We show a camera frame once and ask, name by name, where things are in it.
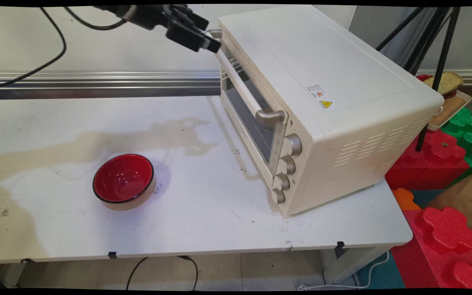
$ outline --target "tiled floor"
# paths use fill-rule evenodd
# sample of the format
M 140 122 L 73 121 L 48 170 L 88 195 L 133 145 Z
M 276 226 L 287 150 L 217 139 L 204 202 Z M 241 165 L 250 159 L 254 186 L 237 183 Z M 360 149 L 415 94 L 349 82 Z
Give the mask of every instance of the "tiled floor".
M 300 284 L 323 284 L 319 251 L 191 256 L 198 265 L 200 291 L 290 291 Z M 140 259 L 29 263 L 22 288 L 125 289 Z M 139 265 L 129 290 L 191 290 L 195 268 L 175 256 L 150 257 Z

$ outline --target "teal mat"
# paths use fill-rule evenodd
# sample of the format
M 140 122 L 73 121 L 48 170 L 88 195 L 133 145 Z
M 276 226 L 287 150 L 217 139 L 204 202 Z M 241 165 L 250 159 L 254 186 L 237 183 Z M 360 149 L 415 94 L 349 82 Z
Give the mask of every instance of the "teal mat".
M 386 263 L 377 265 L 372 269 L 371 285 L 366 289 L 405 289 L 395 259 L 390 251 L 389 254 L 389 260 Z M 361 286 L 365 286 L 369 282 L 369 269 L 371 266 L 380 261 L 384 261 L 386 257 L 386 253 L 382 254 L 382 256 L 379 256 L 372 263 L 369 263 L 356 273 Z
M 413 202 L 423 209 L 431 200 L 436 198 L 436 196 L 438 196 L 443 191 L 444 191 L 443 189 L 431 189 L 428 191 L 410 191 L 410 192 L 414 196 Z

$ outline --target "oven knob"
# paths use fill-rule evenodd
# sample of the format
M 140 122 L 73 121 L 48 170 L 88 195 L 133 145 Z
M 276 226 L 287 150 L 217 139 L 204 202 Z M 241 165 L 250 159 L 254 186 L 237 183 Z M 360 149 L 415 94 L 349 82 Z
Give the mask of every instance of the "oven knob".
M 302 141 L 296 134 L 290 134 L 283 138 L 283 149 L 288 155 L 299 155 L 302 153 Z
M 274 177 L 274 181 L 272 182 L 272 188 L 278 189 L 279 191 L 285 191 L 289 189 L 289 180 L 285 174 L 278 174 Z
M 285 175 L 293 174 L 296 172 L 296 166 L 291 156 L 284 156 L 278 160 L 278 168 L 276 174 L 283 173 Z
M 272 201 L 274 204 L 283 204 L 285 203 L 285 195 L 283 192 L 278 191 L 277 189 L 273 189 L 270 191 L 270 196 L 272 197 Z

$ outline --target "yellow warning triangle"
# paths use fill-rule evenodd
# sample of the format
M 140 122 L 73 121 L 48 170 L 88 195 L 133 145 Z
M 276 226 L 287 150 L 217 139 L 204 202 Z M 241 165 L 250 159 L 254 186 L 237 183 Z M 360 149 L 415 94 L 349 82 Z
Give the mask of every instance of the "yellow warning triangle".
M 322 103 L 322 105 L 324 105 L 324 107 L 325 107 L 326 109 L 328 109 L 329 106 L 330 106 L 331 103 L 332 103 L 332 102 L 330 102 L 330 101 L 322 101 L 322 100 L 321 100 L 320 102 Z

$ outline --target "white cable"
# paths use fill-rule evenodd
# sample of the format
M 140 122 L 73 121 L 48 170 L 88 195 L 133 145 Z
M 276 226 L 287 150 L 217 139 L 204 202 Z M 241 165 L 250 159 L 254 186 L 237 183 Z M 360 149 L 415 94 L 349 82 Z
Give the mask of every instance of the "white cable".
M 323 287 L 339 287 L 339 288 L 353 288 L 353 289 L 365 289 L 365 288 L 368 288 L 369 285 L 371 285 L 371 273 L 372 273 L 372 269 L 377 266 L 377 265 L 380 265 L 380 264 L 384 264 L 386 263 L 387 261 L 389 261 L 389 251 L 387 251 L 387 257 L 384 261 L 380 261 L 379 263 L 375 263 L 371 266 L 371 268 L 369 269 L 369 281 L 367 282 L 367 284 L 365 286 L 346 286 L 346 285 L 341 285 L 341 284 L 322 284 L 320 286 L 312 286 L 312 287 L 307 287 L 306 285 L 300 285 L 298 287 L 298 291 L 307 291 L 307 290 L 310 290 L 310 289 L 315 289 L 315 288 L 323 288 Z

